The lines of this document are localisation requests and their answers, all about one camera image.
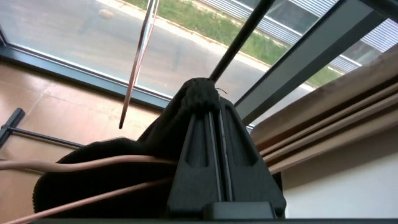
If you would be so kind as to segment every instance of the white wall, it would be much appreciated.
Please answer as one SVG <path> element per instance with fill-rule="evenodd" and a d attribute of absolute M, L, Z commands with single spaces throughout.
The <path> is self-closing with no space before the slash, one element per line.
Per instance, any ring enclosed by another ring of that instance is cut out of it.
<path fill-rule="evenodd" d="M 287 218 L 398 218 L 398 128 L 282 173 Z"/>

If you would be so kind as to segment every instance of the black metal stand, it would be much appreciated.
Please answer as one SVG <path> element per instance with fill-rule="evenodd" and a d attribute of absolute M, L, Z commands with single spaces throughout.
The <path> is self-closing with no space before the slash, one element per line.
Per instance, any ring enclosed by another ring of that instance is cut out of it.
<path fill-rule="evenodd" d="M 19 134 L 23 134 L 25 136 L 32 136 L 32 137 L 35 137 L 37 139 L 44 139 L 44 140 L 47 140 L 47 141 L 50 141 L 50 142 L 56 142 L 56 143 L 64 144 L 64 145 L 67 145 L 67 146 L 77 147 L 77 148 L 83 146 L 82 144 L 78 144 L 78 143 L 66 141 L 66 140 L 63 140 L 63 139 L 54 138 L 54 137 L 51 137 L 51 136 L 46 136 L 46 135 L 43 135 L 43 134 L 39 134 L 39 133 L 35 133 L 35 132 L 32 132 L 32 131 L 26 131 L 26 130 L 17 128 L 17 125 L 23 119 L 24 116 L 25 116 L 24 110 L 22 110 L 21 108 L 17 108 L 13 112 L 11 117 L 8 119 L 8 121 L 4 125 L 1 126 L 1 129 L 0 129 L 0 149 L 2 148 L 4 143 L 6 143 L 8 137 L 12 133 L 19 133 Z"/>

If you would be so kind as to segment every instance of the beige curtain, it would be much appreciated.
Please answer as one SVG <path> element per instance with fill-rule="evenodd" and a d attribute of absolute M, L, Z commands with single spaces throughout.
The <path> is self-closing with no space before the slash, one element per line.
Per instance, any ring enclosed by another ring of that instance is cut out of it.
<path fill-rule="evenodd" d="M 251 137 L 279 172 L 398 125 L 398 45 L 258 124 Z"/>

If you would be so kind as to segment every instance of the black fabric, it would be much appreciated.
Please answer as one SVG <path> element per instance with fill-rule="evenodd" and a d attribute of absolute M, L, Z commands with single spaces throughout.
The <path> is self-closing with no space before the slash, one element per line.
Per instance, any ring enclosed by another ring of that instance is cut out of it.
<path fill-rule="evenodd" d="M 58 162 L 70 164 L 120 155 L 148 155 L 177 161 L 191 115 L 219 109 L 214 83 L 207 78 L 194 78 L 184 83 L 163 113 L 137 141 L 119 138 L 94 142 L 66 155 Z M 164 164 L 127 162 L 78 172 L 47 172 L 34 188 L 34 210 L 40 212 L 123 187 L 171 177 L 175 168 Z M 165 212 L 170 188 L 171 183 L 151 187 L 74 208 L 52 217 L 160 218 Z"/>

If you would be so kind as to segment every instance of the corrugated metal wall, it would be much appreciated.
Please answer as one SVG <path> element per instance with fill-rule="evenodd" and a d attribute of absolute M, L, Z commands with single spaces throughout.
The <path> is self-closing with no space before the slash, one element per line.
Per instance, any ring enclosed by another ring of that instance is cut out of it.
<path fill-rule="evenodd" d="M 235 0 L 199 0 L 215 9 L 221 10 L 237 19 L 246 19 L 249 17 L 252 9 Z M 321 17 L 329 10 L 337 0 L 289 0 L 292 3 L 306 9 L 312 14 Z M 279 39 L 287 44 L 293 45 L 301 38 L 303 34 L 284 26 L 273 20 L 267 15 L 263 18 L 257 27 L 259 30 Z M 386 51 L 396 43 L 398 43 L 398 25 L 386 20 L 376 29 L 363 37 L 361 41 L 369 44 L 381 52 Z M 331 63 L 332 66 L 349 72 L 361 66 L 359 63 L 340 55 Z"/>

